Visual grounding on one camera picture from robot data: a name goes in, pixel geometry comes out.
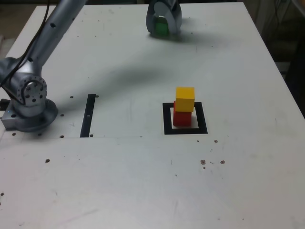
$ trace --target cable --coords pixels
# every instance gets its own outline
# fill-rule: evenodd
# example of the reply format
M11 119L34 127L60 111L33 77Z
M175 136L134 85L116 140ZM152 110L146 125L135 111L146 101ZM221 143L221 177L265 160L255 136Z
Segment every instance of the cable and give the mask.
M37 33L35 34L35 36L33 37L32 41L30 42L30 44L28 45L28 48L26 49L26 51L24 52L24 54L21 56L20 61L18 62L18 64L13 68L13 70L4 78L4 80L0 83L0 87L2 87L8 79L11 79L12 76L16 73L16 71L20 68L20 65L22 64L22 62L24 61L25 57L27 56L30 48L32 47L33 43L35 42L36 38L38 38L42 32L42 29L44 28L44 25L46 23L47 17L48 17L48 13L49 13L49 8L50 8L50 0L48 0L48 5L47 5L47 10L46 13L44 15L42 24L40 26L40 28L38 29ZM18 101L18 99L16 97L12 97L13 99L15 99L18 103L20 103Z
M276 20L277 20L277 25L279 26L280 25L280 19L278 18L278 14L277 14L277 6L276 6L276 0L274 0L274 10L275 10L275 17L276 17Z

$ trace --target gray metal arm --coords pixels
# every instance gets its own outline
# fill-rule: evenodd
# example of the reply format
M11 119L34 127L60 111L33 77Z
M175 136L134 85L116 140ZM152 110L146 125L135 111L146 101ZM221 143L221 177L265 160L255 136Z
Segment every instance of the gray metal arm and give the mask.
M41 67L61 41L87 0L61 0L52 12L28 57Z
M46 99L47 85L41 70L65 32L73 23L87 0L61 0L45 23L21 67L3 88L12 94L11 102L2 117L7 130L32 132L51 124L57 116L54 102ZM0 82L17 65L20 59L0 61Z

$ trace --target white table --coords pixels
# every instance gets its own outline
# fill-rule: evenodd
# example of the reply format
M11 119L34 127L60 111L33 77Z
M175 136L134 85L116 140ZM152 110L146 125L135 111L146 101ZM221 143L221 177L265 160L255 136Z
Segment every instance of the white table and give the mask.
M180 42L151 38L146 11L85 6L43 67L64 117L42 136L0 125L0 228L303 228L305 121L245 6L182 5ZM177 86L195 87L208 134L164 135Z

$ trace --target black strip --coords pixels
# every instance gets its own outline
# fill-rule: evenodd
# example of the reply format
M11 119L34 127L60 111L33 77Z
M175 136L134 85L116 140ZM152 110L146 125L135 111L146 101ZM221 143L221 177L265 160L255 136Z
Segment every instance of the black strip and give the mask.
M81 137L89 137L96 94L89 94L81 126Z
M198 128L173 129L171 119L172 107L173 103L163 103L163 122L165 135L197 135L208 133L201 102L196 102L194 105L197 115Z

